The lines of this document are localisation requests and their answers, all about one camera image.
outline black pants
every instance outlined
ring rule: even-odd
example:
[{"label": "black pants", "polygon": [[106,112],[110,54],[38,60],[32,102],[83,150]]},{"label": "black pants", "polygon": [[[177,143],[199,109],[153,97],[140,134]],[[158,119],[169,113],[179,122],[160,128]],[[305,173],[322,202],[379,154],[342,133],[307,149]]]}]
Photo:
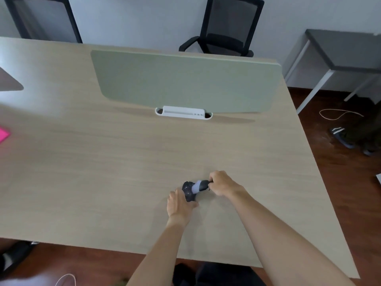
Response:
[{"label": "black pants", "polygon": [[381,149],[381,101],[369,114],[352,126],[345,127],[340,136],[348,142],[361,144],[366,149]]},{"label": "black pants", "polygon": [[177,280],[174,280],[174,286],[266,286],[248,266],[206,262],[198,269],[193,281],[179,279],[179,272],[176,266],[174,277],[177,275]]}]

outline black mesh chair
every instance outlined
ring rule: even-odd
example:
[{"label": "black mesh chair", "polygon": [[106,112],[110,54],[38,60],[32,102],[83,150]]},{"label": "black mesh chair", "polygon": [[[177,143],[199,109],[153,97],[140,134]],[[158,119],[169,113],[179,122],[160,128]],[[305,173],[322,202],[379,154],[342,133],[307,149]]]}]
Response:
[{"label": "black mesh chair", "polygon": [[5,0],[22,38],[82,43],[69,0]]},{"label": "black mesh chair", "polygon": [[197,41],[204,53],[253,57],[249,47],[263,4],[262,0],[208,0],[200,36],[190,38],[179,51]]}]

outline cable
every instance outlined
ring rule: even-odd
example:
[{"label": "cable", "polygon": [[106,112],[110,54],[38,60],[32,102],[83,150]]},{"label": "cable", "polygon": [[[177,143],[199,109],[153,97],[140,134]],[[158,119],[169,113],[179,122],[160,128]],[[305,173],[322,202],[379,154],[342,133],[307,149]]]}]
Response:
[{"label": "cable", "polygon": [[[337,111],[345,111],[345,112],[344,112],[342,115],[340,115],[338,118],[331,119],[331,118],[327,118],[327,117],[325,117],[325,116],[323,116],[323,115],[321,114],[321,112],[324,111],[324,110],[337,110]],[[343,109],[333,109],[333,108],[322,109],[322,110],[319,111],[319,114],[320,114],[320,116],[321,116],[322,118],[327,119],[327,120],[338,120],[338,119],[339,119],[340,117],[342,117],[344,114],[349,113],[349,112],[364,117],[364,115],[362,115],[362,114],[360,114],[360,113],[358,113],[358,112],[355,112],[355,111],[343,110]]]},{"label": "cable", "polygon": [[61,279],[64,278],[64,277],[66,277],[66,276],[71,276],[71,277],[73,277],[73,279],[74,279],[74,286],[77,286],[77,280],[75,279],[75,276],[74,276],[73,274],[64,274],[64,276],[62,276],[60,279],[58,279],[58,281],[57,281],[57,283],[55,284],[55,286],[57,286],[57,285],[58,285],[58,282],[60,282]]}]

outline hand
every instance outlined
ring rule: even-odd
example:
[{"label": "hand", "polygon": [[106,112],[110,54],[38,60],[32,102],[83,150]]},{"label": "hand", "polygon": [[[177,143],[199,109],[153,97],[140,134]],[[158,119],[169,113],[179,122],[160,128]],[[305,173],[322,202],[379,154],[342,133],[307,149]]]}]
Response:
[{"label": "hand", "polygon": [[177,188],[175,192],[170,192],[167,203],[169,216],[167,226],[179,224],[185,228],[195,207],[198,207],[198,203],[194,201],[187,202],[183,190]]},{"label": "hand", "polygon": [[209,188],[217,196],[230,197],[235,192],[246,192],[245,188],[233,181],[224,170],[210,173],[209,180],[212,181]]}]

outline desk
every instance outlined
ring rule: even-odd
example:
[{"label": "desk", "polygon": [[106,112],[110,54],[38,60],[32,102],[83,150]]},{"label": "desk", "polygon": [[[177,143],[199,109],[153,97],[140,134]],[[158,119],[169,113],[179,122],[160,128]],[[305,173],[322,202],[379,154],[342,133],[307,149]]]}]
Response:
[{"label": "desk", "polygon": [[[310,44],[314,46],[329,70],[317,83],[315,88],[306,97],[296,112],[299,114],[307,103],[315,96],[317,91],[327,82],[335,71],[381,73],[381,35],[358,32],[341,32],[330,30],[307,29],[307,43],[300,51],[295,62],[288,71],[285,80],[290,78],[293,70],[298,65]],[[350,95],[345,98],[348,101],[361,88],[367,85],[375,76],[371,76],[360,84]]]},{"label": "desk", "polygon": [[[358,277],[283,79],[264,113],[158,117],[102,95],[92,49],[146,52],[0,38],[0,66],[24,86],[0,92],[0,126],[12,133],[0,144],[1,236],[146,253],[169,191],[224,169]],[[231,204],[210,191],[197,199],[178,257],[260,266]]]}]

